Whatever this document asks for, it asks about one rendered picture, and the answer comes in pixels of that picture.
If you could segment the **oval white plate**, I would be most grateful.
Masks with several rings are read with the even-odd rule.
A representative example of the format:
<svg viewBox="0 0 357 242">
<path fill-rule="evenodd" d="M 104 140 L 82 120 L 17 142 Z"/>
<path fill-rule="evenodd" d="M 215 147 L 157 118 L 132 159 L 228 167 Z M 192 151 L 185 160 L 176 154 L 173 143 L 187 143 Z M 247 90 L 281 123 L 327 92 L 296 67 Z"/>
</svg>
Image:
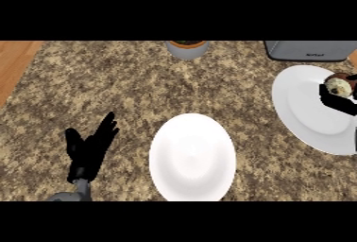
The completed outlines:
<svg viewBox="0 0 357 242">
<path fill-rule="evenodd" d="M 150 172 L 169 201 L 219 201 L 234 183 L 237 150 L 221 123 L 184 113 L 162 126 L 150 149 Z"/>
</svg>

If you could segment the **grey plant pot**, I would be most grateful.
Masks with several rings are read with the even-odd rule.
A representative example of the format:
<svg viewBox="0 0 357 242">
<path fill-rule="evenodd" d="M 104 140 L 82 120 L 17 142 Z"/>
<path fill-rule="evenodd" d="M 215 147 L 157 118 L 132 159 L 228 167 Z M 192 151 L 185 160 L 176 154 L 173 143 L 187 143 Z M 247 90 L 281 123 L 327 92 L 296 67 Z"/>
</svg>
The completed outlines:
<svg viewBox="0 0 357 242">
<path fill-rule="evenodd" d="M 209 41 L 201 41 L 191 45 L 181 44 L 175 41 L 166 41 L 166 47 L 170 54 L 182 60 L 194 60 L 200 58 L 206 54 L 209 46 Z"/>
</svg>

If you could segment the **grey appliance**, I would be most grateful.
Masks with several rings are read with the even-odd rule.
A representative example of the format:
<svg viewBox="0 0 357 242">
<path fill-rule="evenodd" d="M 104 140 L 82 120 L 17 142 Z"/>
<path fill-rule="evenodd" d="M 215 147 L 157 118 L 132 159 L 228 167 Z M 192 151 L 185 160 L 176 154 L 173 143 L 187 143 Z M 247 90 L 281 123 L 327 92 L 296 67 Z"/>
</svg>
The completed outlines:
<svg viewBox="0 0 357 242">
<path fill-rule="evenodd" d="M 277 61 L 344 61 L 357 41 L 265 41 L 268 56 Z"/>
</svg>

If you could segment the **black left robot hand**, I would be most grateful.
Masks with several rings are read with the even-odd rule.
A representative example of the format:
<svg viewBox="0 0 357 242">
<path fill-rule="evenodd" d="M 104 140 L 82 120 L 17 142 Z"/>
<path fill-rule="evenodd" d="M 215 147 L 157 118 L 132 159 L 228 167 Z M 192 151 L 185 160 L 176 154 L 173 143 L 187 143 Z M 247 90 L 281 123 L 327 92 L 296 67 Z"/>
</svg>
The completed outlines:
<svg viewBox="0 0 357 242">
<path fill-rule="evenodd" d="M 110 112 L 95 134 L 88 139 L 83 139 L 77 129 L 70 128 L 66 130 L 67 154 L 72 158 L 67 176 L 70 183 L 74 183 L 80 179 L 89 182 L 95 180 L 107 151 L 120 131 L 116 125 L 116 113 Z"/>
</svg>

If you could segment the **cream frosted chocolate cupcake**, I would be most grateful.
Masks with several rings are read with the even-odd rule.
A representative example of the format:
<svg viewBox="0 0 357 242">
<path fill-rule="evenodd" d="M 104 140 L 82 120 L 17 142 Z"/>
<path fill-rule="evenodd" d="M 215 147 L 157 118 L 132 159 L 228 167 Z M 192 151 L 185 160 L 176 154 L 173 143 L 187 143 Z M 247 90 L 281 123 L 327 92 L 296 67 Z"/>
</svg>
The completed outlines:
<svg viewBox="0 0 357 242">
<path fill-rule="evenodd" d="M 336 73 L 331 75 L 324 84 L 331 95 L 350 98 L 355 92 L 356 81 L 350 80 L 347 73 Z"/>
</svg>

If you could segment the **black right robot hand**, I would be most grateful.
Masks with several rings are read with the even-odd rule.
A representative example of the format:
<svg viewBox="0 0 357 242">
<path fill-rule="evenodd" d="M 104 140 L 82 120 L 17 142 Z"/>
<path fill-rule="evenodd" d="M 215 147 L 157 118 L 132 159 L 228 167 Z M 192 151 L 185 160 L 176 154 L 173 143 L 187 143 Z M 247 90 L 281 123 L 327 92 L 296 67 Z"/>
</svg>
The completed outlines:
<svg viewBox="0 0 357 242">
<path fill-rule="evenodd" d="M 355 92 L 350 98 L 340 97 L 337 95 L 331 95 L 327 89 L 325 84 L 322 83 L 319 86 L 319 98 L 322 104 L 333 108 L 334 110 L 350 114 L 352 116 L 357 115 L 357 103 L 353 100 L 357 100 L 357 74 L 349 75 L 350 80 L 356 81 Z"/>
</svg>

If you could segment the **large round white plate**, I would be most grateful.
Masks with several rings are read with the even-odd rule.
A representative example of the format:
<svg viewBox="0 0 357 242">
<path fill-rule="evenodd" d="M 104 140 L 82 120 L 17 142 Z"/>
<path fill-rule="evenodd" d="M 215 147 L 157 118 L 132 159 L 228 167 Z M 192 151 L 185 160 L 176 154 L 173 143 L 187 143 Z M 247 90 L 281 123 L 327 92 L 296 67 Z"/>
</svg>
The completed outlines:
<svg viewBox="0 0 357 242">
<path fill-rule="evenodd" d="M 357 116 L 327 107 L 319 86 L 334 74 L 315 65 L 296 65 L 277 76 L 272 101 L 278 116 L 296 137 L 334 155 L 357 153 Z"/>
</svg>

